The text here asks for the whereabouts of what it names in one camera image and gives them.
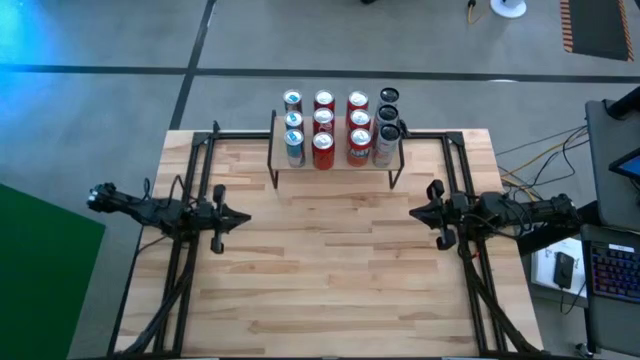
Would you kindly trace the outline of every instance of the can lid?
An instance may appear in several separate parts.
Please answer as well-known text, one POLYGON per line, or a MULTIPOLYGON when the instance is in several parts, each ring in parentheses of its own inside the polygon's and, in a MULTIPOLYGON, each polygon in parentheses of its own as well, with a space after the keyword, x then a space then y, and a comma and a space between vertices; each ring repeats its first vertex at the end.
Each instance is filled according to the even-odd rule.
POLYGON ((351 121, 356 125, 367 125, 371 121, 369 113, 362 109, 351 112, 351 121))
POLYGON ((368 101, 369 97, 362 91, 354 91, 349 95, 349 102, 355 106, 363 106, 368 101))
POLYGON ((300 130, 293 129, 284 133, 284 142, 287 143, 287 145, 296 146, 302 144, 303 141, 304 135, 302 135, 300 130))
POLYGON ((371 134, 365 129, 355 129, 351 132, 351 141, 356 145, 367 145, 371 142, 371 134))
POLYGON ((302 124, 302 114, 299 111, 289 111, 287 115, 284 116, 284 121, 289 126, 298 126, 302 124))
POLYGON ((333 102, 333 94, 329 90, 320 90, 316 93, 316 102, 320 105, 329 105, 333 102))
POLYGON ((393 105, 383 105, 378 110, 378 116, 386 121, 395 120, 398 118, 398 109, 393 105))
POLYGON ((333 145, 333 136, 329 133, 317 133, 313 137, 313 145, 320 150, 328 149, 333 145))
POLYGON ((400 98, 400 93, 394 88, 384 88, 380 91, 380 99, 385 103, 395 103, 400 98))
POLYGON ((313 113, 313 119, 321 124, 331 122, 333 120, 333 111, 327 108, 320 108, 313 113))
POLYGON ((287 104, 297 104, 302 99, 302 94, 298 90, 290 89, 284 92, 283 98, 287 104))
POLYGON ((380 128, 380 136, 387 141, 398 140, 400 138, 400 128, 393 124, 387 124, 380 128))

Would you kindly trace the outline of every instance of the floor mat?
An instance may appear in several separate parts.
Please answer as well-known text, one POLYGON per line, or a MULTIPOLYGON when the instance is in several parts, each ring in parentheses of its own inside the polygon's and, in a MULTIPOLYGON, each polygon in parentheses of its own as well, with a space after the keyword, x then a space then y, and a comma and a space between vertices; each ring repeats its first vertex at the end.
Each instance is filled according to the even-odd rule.
POLYGON ((623 0, 561 0, 560 12, 566 51, 633 61, 623 0))

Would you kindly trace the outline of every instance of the computer monitor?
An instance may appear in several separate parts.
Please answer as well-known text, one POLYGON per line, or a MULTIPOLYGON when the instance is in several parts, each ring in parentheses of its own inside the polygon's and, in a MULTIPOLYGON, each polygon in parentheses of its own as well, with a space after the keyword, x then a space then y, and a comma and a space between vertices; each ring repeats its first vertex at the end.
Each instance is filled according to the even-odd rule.
POLYGON ((609 170, 640 181, 640 149, 636 149, 609 165, 609 170))

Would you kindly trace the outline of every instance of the paper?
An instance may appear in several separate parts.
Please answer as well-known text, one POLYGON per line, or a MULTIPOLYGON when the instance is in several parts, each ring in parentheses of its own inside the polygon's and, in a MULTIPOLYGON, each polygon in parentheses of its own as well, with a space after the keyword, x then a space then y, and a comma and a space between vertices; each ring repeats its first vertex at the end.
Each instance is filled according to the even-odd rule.
MULTIPOLYGON (((560 290, 558 284, 553 282, 553 274, 556 269, 556 254, 563 252, 571 256, 573 263, 573 278, 571 288, 565 292, 577 295, 586 279, 584 272, 584 260, 582 258, 582 242, 568 238, 559 241, 547 248, 539 250, 531 256, 531 282, 540 286, 560 290)), ((587 286, 582 288, 580 296, 587 298, 587 286)))

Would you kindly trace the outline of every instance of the green screen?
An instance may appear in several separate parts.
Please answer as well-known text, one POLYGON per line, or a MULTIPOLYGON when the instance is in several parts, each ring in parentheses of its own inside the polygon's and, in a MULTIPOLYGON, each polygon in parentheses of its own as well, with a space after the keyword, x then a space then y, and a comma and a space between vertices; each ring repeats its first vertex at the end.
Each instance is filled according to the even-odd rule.
POLYGON ((0 357, 66 359, 104 225, 0 184, 0 357))

